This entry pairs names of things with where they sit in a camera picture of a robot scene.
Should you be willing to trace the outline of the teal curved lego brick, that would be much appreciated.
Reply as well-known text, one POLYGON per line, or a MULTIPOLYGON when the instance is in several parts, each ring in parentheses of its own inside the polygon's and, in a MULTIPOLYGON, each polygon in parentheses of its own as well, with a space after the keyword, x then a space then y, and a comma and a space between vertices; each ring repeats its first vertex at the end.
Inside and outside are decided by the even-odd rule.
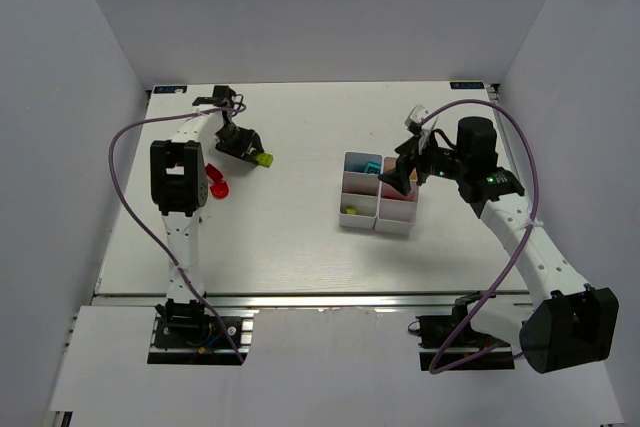
POLYGON ((367 162, 363 172, 365 174, 379 175, 381 173, 381 165, 375 162, 367 162))

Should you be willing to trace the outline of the red arch lego piece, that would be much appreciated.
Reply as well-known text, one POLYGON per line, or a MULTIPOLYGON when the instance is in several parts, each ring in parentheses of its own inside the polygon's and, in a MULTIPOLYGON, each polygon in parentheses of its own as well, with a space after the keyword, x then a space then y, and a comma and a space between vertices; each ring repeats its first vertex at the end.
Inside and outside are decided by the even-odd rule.
POLYGON ((214 184, 225 182, 222 172, 210 163, 205 166, 205 173, 209 181, 214 184))

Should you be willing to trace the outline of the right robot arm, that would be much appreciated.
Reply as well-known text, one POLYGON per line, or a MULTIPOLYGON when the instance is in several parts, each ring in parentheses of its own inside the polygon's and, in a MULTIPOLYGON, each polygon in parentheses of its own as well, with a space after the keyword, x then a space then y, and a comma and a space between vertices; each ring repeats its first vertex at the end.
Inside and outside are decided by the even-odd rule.
POLYGON ((392 169, 379 180, 402 195, 436 176, 454 181, 461 198, 509 255, 507 267, 525 282, 533 309, 524 312, 495 298, 489 288, 457 299, 441 347, 484 334, 516 348, 538 373, 608 358, 619 311, 609 288, 596 288, 553 243, 534 213, 533 198, 499 166, 497 132, 482 117, 459 121, 454 142, 440 146, 440 131, 407 119, 410 138, 396 148, 392 169))

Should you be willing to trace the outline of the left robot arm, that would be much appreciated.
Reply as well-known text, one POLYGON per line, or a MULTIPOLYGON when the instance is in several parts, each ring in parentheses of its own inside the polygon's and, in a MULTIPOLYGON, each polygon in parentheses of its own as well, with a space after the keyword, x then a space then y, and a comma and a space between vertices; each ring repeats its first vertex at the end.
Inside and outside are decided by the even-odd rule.
POLYGON ((227 85, 216 85, 208 97, 193 103, 193 117, 167 140, 150 147, 151 197, 158 207, 172 254, 167 300, 156 307, 168 325, 202 329, 208 316, 199 267, 199 222, 210 188, 221 178, 205 155, 215 150, 252 165, 268 167, 259 134, 238 126, 233 117, 243 97, 227 85))

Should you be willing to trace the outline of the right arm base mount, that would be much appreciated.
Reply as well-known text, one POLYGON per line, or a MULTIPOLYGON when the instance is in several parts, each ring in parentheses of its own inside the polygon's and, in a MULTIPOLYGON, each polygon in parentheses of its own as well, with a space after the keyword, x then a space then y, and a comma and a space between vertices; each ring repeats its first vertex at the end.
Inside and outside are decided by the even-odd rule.
MULTIPOLYGON (((467 315, 470 304, 478 301, 481 296, 481 292, 463 296, 455 300, 449 314, 417 316, 416 319, 407 326, 408 334, 419 340, 419 360, 422 371, 429 371, 429 366, 441 345, 458 323, 467 315)), ((453 371, 513 370, 515 368, 515 357, 511 347, 488 334, 474 331, 470 326, 466 326, 451 343, 442 356, 438 366, 441 367, 461 359, 466 359, 476 352, 487 349, 496 343, 498 343, 499 346, 491 352, 464 365, 456 366, 453 368, 453 371)))

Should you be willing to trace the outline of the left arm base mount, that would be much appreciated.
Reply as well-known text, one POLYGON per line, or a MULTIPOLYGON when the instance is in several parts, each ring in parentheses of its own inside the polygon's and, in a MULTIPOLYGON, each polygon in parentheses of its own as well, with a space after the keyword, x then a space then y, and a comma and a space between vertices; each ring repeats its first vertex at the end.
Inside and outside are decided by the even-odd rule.
POLYGON ((147 363, 149 365, 241 366, 244 319, 219 320, 201 302, 167 300, 155 306, 147 363))

